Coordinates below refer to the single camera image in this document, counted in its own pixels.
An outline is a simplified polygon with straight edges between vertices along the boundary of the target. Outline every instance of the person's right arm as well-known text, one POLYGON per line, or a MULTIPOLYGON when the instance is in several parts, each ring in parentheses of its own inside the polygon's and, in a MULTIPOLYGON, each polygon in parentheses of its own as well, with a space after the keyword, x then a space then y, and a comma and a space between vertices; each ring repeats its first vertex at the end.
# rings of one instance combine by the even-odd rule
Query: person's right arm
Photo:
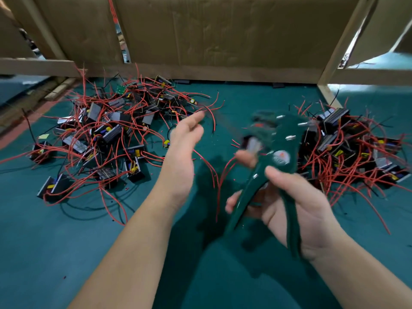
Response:
MULTIPOLYGON (((250 168, 255 156, 236 153, 238 161, 250 168)), ((286 246, 286 212, 278 188, 296 201, 302 238, 302 254, 325 281, 343 308, 412 308, 412 290, 371 254, 360 247, 341 228, 325 195, 298 174, 283 173, 267 167, 270 184, 260 190, 247 213, 260 218, 275 237, 286 246)), ((231 213, 240 191, 226 202, 231 213)))

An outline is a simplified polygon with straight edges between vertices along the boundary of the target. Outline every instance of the green wire stripper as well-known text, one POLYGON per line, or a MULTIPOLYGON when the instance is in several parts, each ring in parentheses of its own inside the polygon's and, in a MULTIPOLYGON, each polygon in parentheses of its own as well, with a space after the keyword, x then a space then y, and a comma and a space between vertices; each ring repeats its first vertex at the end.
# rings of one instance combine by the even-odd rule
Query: green wire stripper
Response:
MULTIPOLYGON (((295 173, 301 138, 310 124, 307 117, 290 113, 259 111, 253 115, 253 124, 248 128, 242 147, 257 154, 258 161, 234 207, 225 234, 238 225, 248 204, 268 179, 266 166, 274 166, 280 171, 295 173)), ((301 237, 295 200, 283 190, 279 190, 285 203, 287 218, 287 246, 293 258, 301 258, 301 237)))

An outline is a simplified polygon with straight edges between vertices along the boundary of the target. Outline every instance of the pile of electronic components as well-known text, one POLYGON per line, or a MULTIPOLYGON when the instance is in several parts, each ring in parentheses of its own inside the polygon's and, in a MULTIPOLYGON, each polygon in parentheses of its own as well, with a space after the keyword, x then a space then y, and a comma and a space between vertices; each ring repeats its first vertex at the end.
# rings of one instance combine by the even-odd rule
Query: pile of electronic components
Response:
POLYGON ((302 138, 299 172, 325 194, 357 183, 371 191, 373 186, 385 189, 410 176, 406 157, 398 156, 403 137, 386 138, 381 124, 351 116, 344 108, 324 110, 312 119, 315 123, 302 138), (373 134, 376 128, 383 136, 373 134))
POLYGON ((93 96, 71 99, 73 114, 57 119, 52 131, 57 136, 54 144, 48 141, 50 134, 42 134, 33 146, 30 159, 38 164, 50 161, 56 152, 67 154, 64 171, 50 176, 37 195, 47 202, 68 195, 80 174, 105 189, 115 187, 120 176, 131 182, 144 179, 142 162, 154 156, 161 165, 163 159, 147 151, 145 136, 160 137, 164 149, 170 145, 169 133, 167 139, 162 137, 152 129, 153 122, 160 120, 171 129, 198 110, 197 101, 174 90, 172 82, 160 76, 148 83, 123 83, 115 92, 97 87, 95 91, 93 96))

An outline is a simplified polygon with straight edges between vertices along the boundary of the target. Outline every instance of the workbench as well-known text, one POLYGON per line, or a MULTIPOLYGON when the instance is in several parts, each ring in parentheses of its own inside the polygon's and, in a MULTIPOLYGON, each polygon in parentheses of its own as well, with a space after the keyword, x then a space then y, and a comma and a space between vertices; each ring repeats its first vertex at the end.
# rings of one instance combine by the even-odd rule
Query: workbench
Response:
MULTIPOLYGON (((259 84, 195 82, 178 89, 209 94, 210 103, 219 91, 216 104, 220 106, 225 100, 219 109, 221 119, 239 130, 258 109, 287 110, 291 104, 294 110, 293 105, 300 106, 304 99, 306 104, 314 103, 311 111, 320 109, 316 103, 321 96, 315 86, 273 89, 259 84)), ((347 106, 352 114, 364 114, 367 106, 376 121, 395 115, 386 123, 393 126, 387 133, 391 136, 412 133, 409 93, 341 92, 339 100, 343 104, 350 96, 347 106)), ((71 106, 60 102, 46 115, 66 116, 71 106)), ((196 150, 220 173, 236 148, 230 145, 232 135, 223 122, 217 119, 216 123, 212 134, 211 119, 205 119, 205 132, 196 150)), ((42 117, 32 125, 33 132, 39 135, 54 124, 53 119, 42 117)), ((152 128, 166 135, 162 120, 152 128)), ((164 155, 161 142, 153 140, 149 151, 164 155)), ((28 151, 32 142, 27 130, 0 151, 0 159, 28 151)), ((33 162, 22 157, 0 165, 0 308, 65 308, 123 229, 106 213, 98 191, 51 207, 36 197, 47 177, 57 174, 61 162, 55 159, 32 170, 33 162)), ((194 186, 175 218, 154 308, 339 308, 323 281, 309 278, 305 267, 291 259, 260 221, 245 218, 234 233, 222 236, 228 219, 225 200, 242 188, 247 169, 236 166, 223 183, 216 223, 216 193, 212 192, 210 171, 199 158, 194 165, 194 186)), ((129 217, 159 175, 160 168, 149 165, 147 169, 151 180, 133 184, 124 178, 111 190, 129 217)), ((412 179, 402 184, 410 188, 412 179)), ((88 189, 81 188, 76 195, 88 189)), ((374 196, 372 202, 392 235, 359 196, 342 197, 333 210, 350 236, 412 286, 412 194, 394 187, 387 195, 387 199, 374 196)), ((118 218, 117 205, 106 199, 118 218)))

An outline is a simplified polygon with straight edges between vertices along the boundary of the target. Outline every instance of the logo sticker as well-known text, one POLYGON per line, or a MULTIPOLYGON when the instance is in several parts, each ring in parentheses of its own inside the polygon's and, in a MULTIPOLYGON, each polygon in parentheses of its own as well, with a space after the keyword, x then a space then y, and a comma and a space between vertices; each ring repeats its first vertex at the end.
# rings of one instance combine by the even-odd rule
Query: logo sticker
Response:
POLYGON ((286 151, 276 151, 273 154, 273 160, 280 166, 287 165, 291 161, 291 156, 286 151))

